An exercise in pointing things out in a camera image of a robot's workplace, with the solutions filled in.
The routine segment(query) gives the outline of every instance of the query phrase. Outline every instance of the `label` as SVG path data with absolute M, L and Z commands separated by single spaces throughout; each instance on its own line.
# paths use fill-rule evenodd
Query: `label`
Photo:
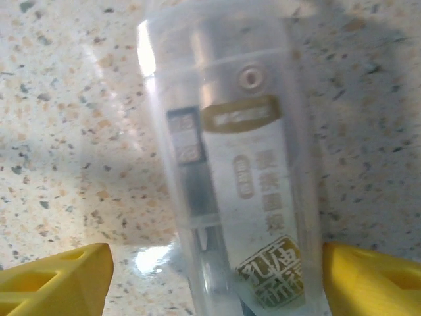
M 201 112 L 236 291 L 258 316 L 304 303 L 283 119 L 272 96 Z
M 188 165 L 205 161 L 197 108 L 169 111 L 167 118 L 177 163 Z

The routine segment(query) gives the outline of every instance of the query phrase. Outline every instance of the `speckled countertop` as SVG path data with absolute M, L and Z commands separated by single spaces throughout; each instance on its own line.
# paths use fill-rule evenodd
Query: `speckled countertop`
M 421 2 L 282 7 L 325 240 L 421 258 Z M 104 315 L 194 315 L 145 112 L 142 16 L 131 0 L 0 3 L 0 267 L 108 242 Z

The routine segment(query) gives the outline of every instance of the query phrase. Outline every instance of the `clear plastic case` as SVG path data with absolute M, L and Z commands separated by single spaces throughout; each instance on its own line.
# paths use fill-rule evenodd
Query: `clear plastic case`
M 148 14 L 138 28 L 200 316 L 321 314 L 306 118 L 275 7 L 186 1 Z

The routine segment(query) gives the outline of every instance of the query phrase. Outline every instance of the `rectangular hole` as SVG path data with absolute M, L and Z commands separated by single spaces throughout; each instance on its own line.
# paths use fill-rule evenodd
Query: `rectangular hole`
M 0 302 L 0 316 L 7 316 L 9 313 L 14 311 L 14 309 L 19 305 L 20 302 Z
M 36 292 L 55 275 L 56 272 L 25 272 L 0 284 L 0 292 Z
M 382 274 L 402 290 L 421 290 L 421 273 L 412 270 L 388 270 Z
M 74 251 L 71 254 L 61 257 L 62 260 L 77 260 L 84 254 L 83 251 Z

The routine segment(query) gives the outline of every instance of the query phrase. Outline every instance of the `white label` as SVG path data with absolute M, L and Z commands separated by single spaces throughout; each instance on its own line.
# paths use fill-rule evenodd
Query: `white label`
M 236 290 L 258 316 L 288 314 L 303 304 L 282 120 L 203 134 Z

